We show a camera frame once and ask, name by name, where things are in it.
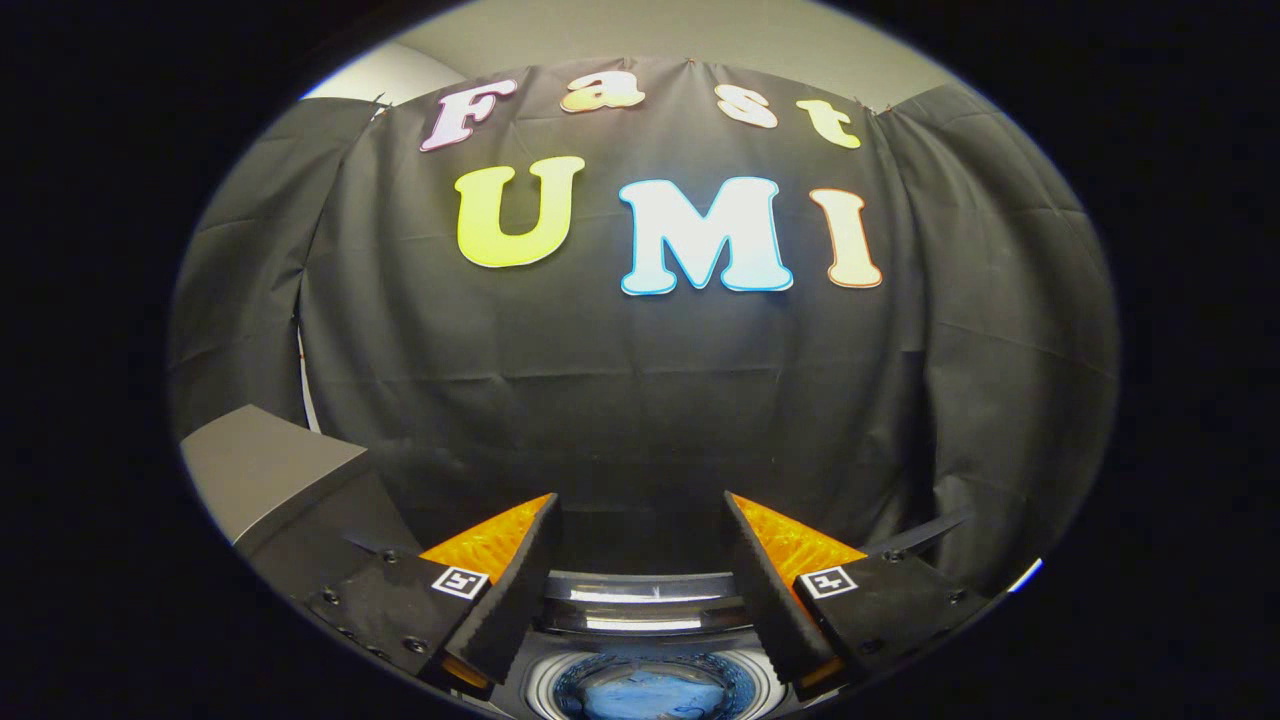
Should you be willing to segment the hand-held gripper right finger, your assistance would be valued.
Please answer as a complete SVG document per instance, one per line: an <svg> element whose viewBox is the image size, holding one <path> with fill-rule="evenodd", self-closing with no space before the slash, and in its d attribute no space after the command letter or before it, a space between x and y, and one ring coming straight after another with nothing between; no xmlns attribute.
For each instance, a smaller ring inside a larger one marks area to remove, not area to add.
<svg viewBox="0 0 1280 720"><path fill-rule="evenodd" d="M886 680L997 603L923 559L963 509L860 548L724 492L733 583L777 679L806 703Z"/></svg>

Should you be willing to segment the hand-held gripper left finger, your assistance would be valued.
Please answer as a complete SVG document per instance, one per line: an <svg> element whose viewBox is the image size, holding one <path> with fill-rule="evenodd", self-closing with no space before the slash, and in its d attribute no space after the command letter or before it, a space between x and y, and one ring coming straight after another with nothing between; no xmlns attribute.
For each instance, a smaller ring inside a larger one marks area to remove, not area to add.
<svg viewBox="0 0 1280 720"><path fill-rule="evenodd" d="M339 637L442 692L488 700L541 610L563 518L556 493L412 553L379 548L306 609Z"/></svg>

